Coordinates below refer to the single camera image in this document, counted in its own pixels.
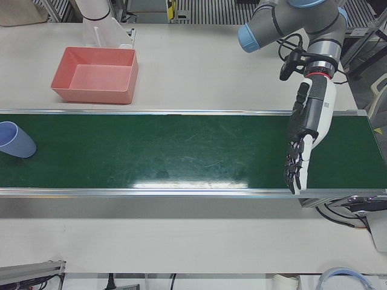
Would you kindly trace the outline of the robot hand black white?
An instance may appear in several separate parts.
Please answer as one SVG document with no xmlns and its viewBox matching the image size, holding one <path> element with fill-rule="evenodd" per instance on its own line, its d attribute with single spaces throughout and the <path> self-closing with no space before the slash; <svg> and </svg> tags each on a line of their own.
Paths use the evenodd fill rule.
<svg viewBox="0 0 387 290">
<path fill-rule="evenodd" d="M 294 195 L 307 189 L 311 151 L 330 129 L 336 93 L 325 74 L 309 74 L 300 84 L 288 122 L 284 170 L 285 183 Z"/>
</svg>

